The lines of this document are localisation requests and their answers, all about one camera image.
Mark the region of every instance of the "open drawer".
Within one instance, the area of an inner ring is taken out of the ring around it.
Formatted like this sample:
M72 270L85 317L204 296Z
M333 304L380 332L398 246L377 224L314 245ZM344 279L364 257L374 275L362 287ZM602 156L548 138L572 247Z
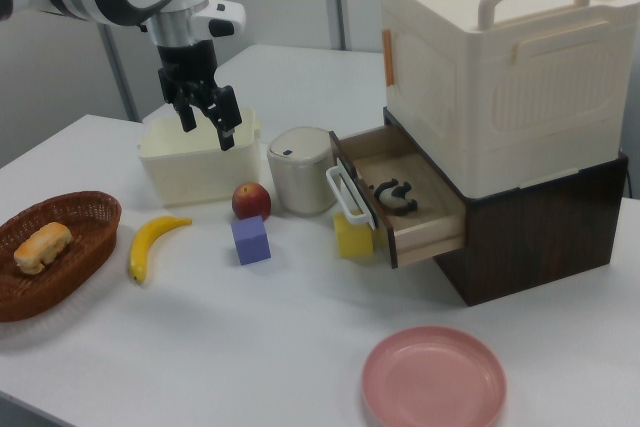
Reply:
M339 176L362 211L358 219L369 221L376 247L387 252L393 268L464 247L464 202L400 128L386 125L343 139L330 135L338 161L327 176L334 192L341 195L335 182ZM406 198L417 201L417 210L406 215L385 211L374 191L391 179L411 184ZM346 207L344 199L340 203Z

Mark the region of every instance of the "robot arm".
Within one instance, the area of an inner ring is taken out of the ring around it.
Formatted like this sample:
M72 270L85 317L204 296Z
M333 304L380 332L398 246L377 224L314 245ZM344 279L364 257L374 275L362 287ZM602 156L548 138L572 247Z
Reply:
M185 131L196 127L192 107L215 125L223 150L242 122L233 88L219 87L213 39L241 33L242 5L222 0L0 0L0 20L36 9L107 25L139 26L157 46L160 82Z

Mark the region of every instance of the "red apple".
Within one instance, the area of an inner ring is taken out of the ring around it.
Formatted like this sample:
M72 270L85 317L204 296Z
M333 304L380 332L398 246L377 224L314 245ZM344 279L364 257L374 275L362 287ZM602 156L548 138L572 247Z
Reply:
M238 219L260 215L262 220L266 220L271 214L271 196L257 182L248 182L238 186L233 192L231 208Z

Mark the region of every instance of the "wicker basket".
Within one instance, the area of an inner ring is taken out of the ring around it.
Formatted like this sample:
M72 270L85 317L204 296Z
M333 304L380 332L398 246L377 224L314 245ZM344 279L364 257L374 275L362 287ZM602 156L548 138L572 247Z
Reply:
M113 252L121 212L110 195L75 192L36 204L0 227L0 322L33 317L82 285ZM26 275L13 254L49 222L66 225L74 240L44 272Z

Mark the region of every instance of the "plate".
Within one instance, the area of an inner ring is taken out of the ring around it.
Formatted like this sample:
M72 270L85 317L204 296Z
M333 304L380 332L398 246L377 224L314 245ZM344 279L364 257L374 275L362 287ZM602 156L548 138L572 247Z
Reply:
M506 386L500 362L482 342L440 326L387 337L362 372L364 400L385 427L489 427Z

